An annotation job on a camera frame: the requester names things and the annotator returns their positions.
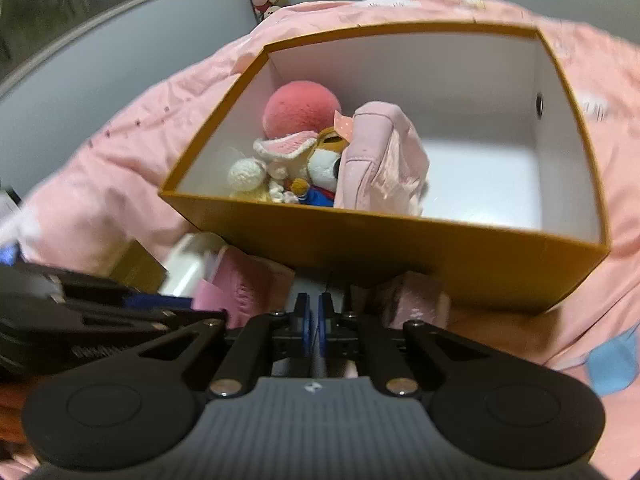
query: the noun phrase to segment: pink blanket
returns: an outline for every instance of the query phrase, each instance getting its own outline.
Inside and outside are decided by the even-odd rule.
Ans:
[[[534,23],[548,37],[588,121],[613,250],[545,314],[455,312],[451,328],[586,381],[578,358],[640,319],[640,50],[589,25],[542,18],[497,0],[315,2],[279,10],[119,112],[0,226],[0,243],[17,238],[33,260],[86,271],[130,238],[163,258],[188,225],[158,198],[157,188],[263,45],[356,24],[476,18]],[[607,427],[593,463],[610,478],[628,479],[640,468],[640,381],[603,400]]]

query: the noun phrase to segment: white fluffy ball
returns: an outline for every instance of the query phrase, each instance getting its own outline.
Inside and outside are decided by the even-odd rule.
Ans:
[[[266,177],[264,164],[256,158],[241,158],[229,169],[227,180],[234,191],[252,191]]]

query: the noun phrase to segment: pink plush ball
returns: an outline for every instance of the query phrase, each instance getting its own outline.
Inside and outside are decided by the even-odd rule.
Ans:
[[[340,112],[338,98],[312,81],[293,81],[278,88],[264,107],[262,127],[268,139],[313,130],[320,132],[334,124]]]

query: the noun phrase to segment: storage box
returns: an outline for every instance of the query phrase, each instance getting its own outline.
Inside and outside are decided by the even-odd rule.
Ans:
[[[228,197],[284,83],[319,82],[351,114],[399,105],[431,160],[421,218]],[[454,304],[544,310],[609,251],[593,150],[558,62],[535,28],[420,22],[269,44],[175,165],[161,196],[202,230],[288,266],[371,286],[404,270],[441,279]]]

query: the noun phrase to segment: box rim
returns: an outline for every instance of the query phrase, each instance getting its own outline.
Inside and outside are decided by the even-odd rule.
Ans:
[[[582,139],[582,146],[587,153],[587,160],[591,175],[591,185],[595,192],[596,207],[598,209],[598,219],[600,223],[600,241],[597,243],[587,242],[584,240],[578,240],[576,238],[565,237],[561,235],[555,235],[552,233],[539,232],[535,230],[528,230],[525,228],[511,228],[506,226],[491,226],[484,224],[475,224],[472,222],[448,220],[448,219],[431,219],[426,217],[412,217],[402,215],[386,215],[380,213],[373,213],[367,211],[356,210],[341,210],[335,209],[334,212],[349,213],[349,214],[363,214],[363,215],[375,215],[375,216],[389,216],[393,218],[402,218],[403,220],[411,221],[427,221],[439,224],[452,224],[457,226],[463,226],[465,228],[479,228],[500,230],[510,233],[518,233],[527,236],[552,238],[555,240],[563,241],[570,244],[578,244],[583,247],[592,248],[602,254],[602,259],[610,251],[611,240],[609,231],[609,217],[604,200],[604,189],[602,187],[602,181],[598,176],[597,163],[594,154],[593,144],[588,134],[586,122],[580,111],[580,108],[575,99],[575,95],[568,78],[558,59],[553,53],[549,42],[547,41],[544,33],[539,27],[535,25],[513,25],[507,23],[493,23],[493,22],[478,22],[476,20],[470,21],[419,21],[419,22],[389,22],[389,23],[376,23],[372,25],[357,25],[355,27],[338,28],[334,30],[324,30],[321,32],[314,32],[311,34],[304,34],[294,38],[287,38],[284,40],[275,41],[273,43],[267,43],[263,46],[261,51],[255,57],[255,59],[249,64],[247,69],[241,73],[238,79],[230,86],[229,90],[222,97],[218,105],[212,110],[207,120],[202,124],[193,139],[182,152],[182,155],[177,159],[173,167],[171,168],[167,178],[162,183],[159,189],[158,195],[170,203],[171,198],[193,198],[196,200],[210,200],[212,197],[205,195],[197,195],[190,193],[181,193],[176,191],[176,187],[180,181],[184,178],[191,164],[200,154],[208,140],[211,138],[218,126],[225,119],[229,110],[236,103],[238,98],[242,95],[244,90],[248,87],[252,79],[258,72],[264,67],[269,60],[269,54],[280,50],[287,50],[288,48],[295,48],[299,46],[305,46],[313,43],[326,43],[329,41],[347,40],[351,38],[361,38],[367,36],[387,36],[391,34],[415,34],[415,33],[435,33],[435,32],[456,32],[456,33],[472,33],[472,34],[495,34],[498,36],[512,36],[516,38],[529,38],[537,39],[543,45],[546,54],[550,57],[556,75],[561,82],[564,94],[569,101],[569,105],[572,109],[575,123],[577,125],[580,138]],[[238,200],[231,197],[216,196],[216,200],[224,200],[231,202],[249,202],[268,206],[294,206],[288,204],[274,204],[264,203],[252,200]]]

